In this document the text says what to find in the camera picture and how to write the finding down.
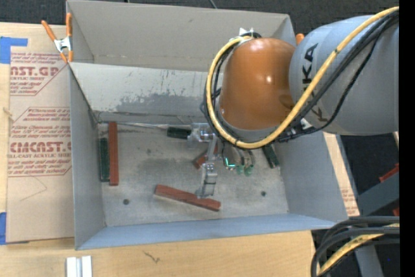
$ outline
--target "cardboard sheet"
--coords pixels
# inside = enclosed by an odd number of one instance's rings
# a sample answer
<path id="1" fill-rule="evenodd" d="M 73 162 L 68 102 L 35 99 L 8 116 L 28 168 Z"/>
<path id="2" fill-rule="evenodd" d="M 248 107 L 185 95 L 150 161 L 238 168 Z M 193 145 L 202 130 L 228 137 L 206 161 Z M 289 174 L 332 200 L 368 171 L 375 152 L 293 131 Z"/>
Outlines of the cardboard sheet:
<path id="1" fill-rule="evenodd" d="M 57 38 L 65 36 L 65 27 L 52 29 Z M 2 64 L 9 82 L 2 92 L 10 92 L 1 119 L 1 141 L 7 148 L 0 165 L 5 170 L 6 164 L 7 176 L 6 241 L 71 237 L 68 66 L 41 25 L 1 23 L 0 36 L 0 52 L 10 59 Z"/>

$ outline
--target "green object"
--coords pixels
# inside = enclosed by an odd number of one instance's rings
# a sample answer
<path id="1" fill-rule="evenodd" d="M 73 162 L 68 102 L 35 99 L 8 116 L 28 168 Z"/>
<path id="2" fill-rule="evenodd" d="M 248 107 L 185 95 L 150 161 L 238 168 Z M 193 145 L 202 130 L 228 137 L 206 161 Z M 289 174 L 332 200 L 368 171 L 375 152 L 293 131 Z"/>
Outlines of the green object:
<path id="1" fill-rule="evenodd" d="M 101 182 L 110 181 L 110 155 L 108 154 L 108 140 L 101 138 L 99 146 L 99 180 Z"/>
<path id="2" fill-rule="evenodd" d="M 262 151 L 264 152 L 265 158 L 267 159 L 271 169 L 279 165 L 277 155 L 270 145 L 265 145 L 264 147 L 262 147 Z"/>
<path id="3" fill-rule="evenodd" d="M 236 168 L 236 172 L 238 175 L 241 175 L 244 173 L 244 166 L 243 165 L 238 165 Z"/>
<path id="4" fill-rule="evenodd" d="M 254 170 L 254 166 L 251 164 L 244 169 L 244 173 L 246 176 L 250 176 L 252 174 L 252 171 Z"/>

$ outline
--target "red wooden block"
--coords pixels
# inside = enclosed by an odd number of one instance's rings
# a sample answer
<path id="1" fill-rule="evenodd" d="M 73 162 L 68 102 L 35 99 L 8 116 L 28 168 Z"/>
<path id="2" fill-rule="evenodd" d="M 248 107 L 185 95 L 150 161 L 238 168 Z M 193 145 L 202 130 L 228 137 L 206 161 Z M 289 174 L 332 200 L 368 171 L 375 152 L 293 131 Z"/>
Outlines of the red wooden block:
<path id="1" fill-rule="evenodd" d="M 195 194 L 186 191 L 181 191 L 173 187 L 160 185 L 156 186 L 154 191 L 155 195 L 160 197 L 167 197 L 168 199 L 192 204 L 201 208 L 209 209 L 212 211 L 219 211 L 220 202 L 212 199 L 199 199 Z"/>
<path id="2" fill-rule="evenodd" d="M 110 186 L 118 186 L 118 129 L 117 123 L 108 124 L 108 155 L 110 157 Z"/>

